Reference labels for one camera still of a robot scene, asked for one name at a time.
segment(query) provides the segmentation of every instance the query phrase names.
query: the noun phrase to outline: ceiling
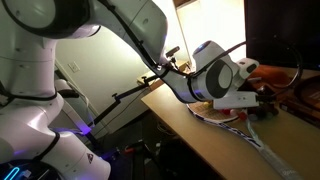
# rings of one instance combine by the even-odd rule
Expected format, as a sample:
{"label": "ceiling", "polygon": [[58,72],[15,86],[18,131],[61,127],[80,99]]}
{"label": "ceiling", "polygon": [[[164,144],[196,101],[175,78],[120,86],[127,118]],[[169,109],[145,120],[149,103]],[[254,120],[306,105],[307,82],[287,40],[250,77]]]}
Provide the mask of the ceiling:
{"label": "ceiling", "polygon": [[179,7],[180,5],[189,2],[191,0],[173,0],[175,7]]}

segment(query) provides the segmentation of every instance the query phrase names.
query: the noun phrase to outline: racket handle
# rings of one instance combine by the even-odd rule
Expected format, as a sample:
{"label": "racket handle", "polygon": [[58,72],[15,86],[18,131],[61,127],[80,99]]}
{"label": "racket handle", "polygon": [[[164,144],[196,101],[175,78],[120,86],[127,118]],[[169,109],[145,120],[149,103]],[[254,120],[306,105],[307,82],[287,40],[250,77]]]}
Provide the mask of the racket handle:
{"label": "racket handle", "polygon": [[303,178],[279,156],[277,156],[268,146],[259,150],[262,157],[286,180],[302,180]]}

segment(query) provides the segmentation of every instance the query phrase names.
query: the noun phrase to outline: white wall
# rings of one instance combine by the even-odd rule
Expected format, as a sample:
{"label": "white wall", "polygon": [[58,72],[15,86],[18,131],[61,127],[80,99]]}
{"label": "white wall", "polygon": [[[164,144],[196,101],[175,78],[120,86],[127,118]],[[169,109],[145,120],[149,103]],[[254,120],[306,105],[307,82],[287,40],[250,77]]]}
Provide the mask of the white wall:
{"label": "white wall", "polygon": [[[187,48],[172,0],[154,0],[168,18],[166,50],[180,46],[177,59],[189,60]],[[73,73],[68,67],[76,62],[80,71]],[[61,40],[57,45],[56,64],[69,81],[75,84],[91,102],[91,108],[100,114],[114,102],[114,93],[122,93],[137,86],[136,79],[149,71],[134,50],[108,29],[102,28],[95,36],[77,40]],[[125,99],[103,119],[106,125],[139,94]],[[140,95],[129,108],[96,137],[112,133],[147,110]]]}
{"label": "white wall", "polygon": [[[243,0],[197,0],[177,9],[190,57],[203,42],[212,40],[225,50],[245,40]],[[245,46],[230,54],[245,57]]]}

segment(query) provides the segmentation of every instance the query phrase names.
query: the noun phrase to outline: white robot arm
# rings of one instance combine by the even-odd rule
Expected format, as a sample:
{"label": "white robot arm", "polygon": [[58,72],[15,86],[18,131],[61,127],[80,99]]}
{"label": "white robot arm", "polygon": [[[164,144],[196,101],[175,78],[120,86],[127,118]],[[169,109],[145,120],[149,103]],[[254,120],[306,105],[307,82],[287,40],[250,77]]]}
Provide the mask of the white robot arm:
{"label": "white robot arm", "polygon": [[63,106],[54,88],[58,39],[110,29],[184,103],[222,98],[258,66],[224,56],[206,67],[224,51],[208,41],[194,52],[202,70],[191,76],[178,72],[164,56],[167,21],[152,0],[2,0],[0,23],[0,164],[36,159],[64,179],[108,179],[110,165],[72,133],[48,129]]}

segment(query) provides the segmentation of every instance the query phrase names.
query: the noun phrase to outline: desk surface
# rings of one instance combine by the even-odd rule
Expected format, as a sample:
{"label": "desk surface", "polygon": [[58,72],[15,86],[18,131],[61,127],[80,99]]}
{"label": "desk surface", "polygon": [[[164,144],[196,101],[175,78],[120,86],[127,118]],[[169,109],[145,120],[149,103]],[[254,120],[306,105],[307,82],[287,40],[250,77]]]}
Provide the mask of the desk surface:
{"label": "desk surface", "polygon": [[[142,101],[225,179],[281,179],[245,140],[198,121],[167,85],[154,90]],[[279,111],[273,119],[252,124],[256,133],[304,179],[320,179],[320,130]],[[229,125],[248,133],[244,122],[235,121]]]}

